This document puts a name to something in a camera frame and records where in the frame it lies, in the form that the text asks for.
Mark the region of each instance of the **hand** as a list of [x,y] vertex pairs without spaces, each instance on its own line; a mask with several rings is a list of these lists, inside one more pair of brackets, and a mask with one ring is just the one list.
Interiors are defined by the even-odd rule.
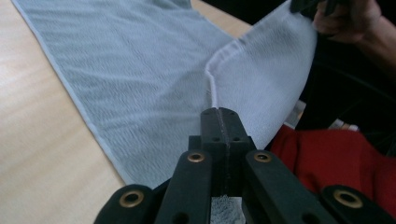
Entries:
[[381,9],[375,0],[349,0],[349,5],[337,5],[334,13],[325,17],[326,1],[318,4],[314,27],[330,40],[357,43],[371,32],[381,18]]

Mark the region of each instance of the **red cloth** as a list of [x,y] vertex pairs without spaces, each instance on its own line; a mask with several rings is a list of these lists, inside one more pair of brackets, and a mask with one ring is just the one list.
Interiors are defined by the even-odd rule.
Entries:
[[330,185],[359,190],[396,218],[396,158],[387,158],[358,132],[294,131],[283,126],[271,151],[310,190]]

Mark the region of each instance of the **red fabric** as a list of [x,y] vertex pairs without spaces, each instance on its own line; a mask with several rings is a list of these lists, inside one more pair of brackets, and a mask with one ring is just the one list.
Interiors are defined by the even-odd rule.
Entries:
[[294,131],[283,126],[271,151],[310,190],[330,185],[359,190],[396,218],[396,158],[379,154],[358,132]]

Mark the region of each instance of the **wooden surface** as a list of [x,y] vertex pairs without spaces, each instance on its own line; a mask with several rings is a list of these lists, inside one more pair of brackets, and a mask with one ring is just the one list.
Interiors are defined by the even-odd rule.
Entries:
[[[233,36],[249,29],[192,4]],[[10,0],[0,15],[0,223],[92,223],[123,182]]]

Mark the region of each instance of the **light blue cloth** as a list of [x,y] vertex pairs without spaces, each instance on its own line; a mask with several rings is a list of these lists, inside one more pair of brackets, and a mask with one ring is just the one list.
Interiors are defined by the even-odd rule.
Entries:
[[[168,179],[200,113],[235,110],[260,148],[300,95],[316,45],[287,2],[233,39],[188,0],[13,0],[126,184]],[[212,222],[243,222],[214,201]]]

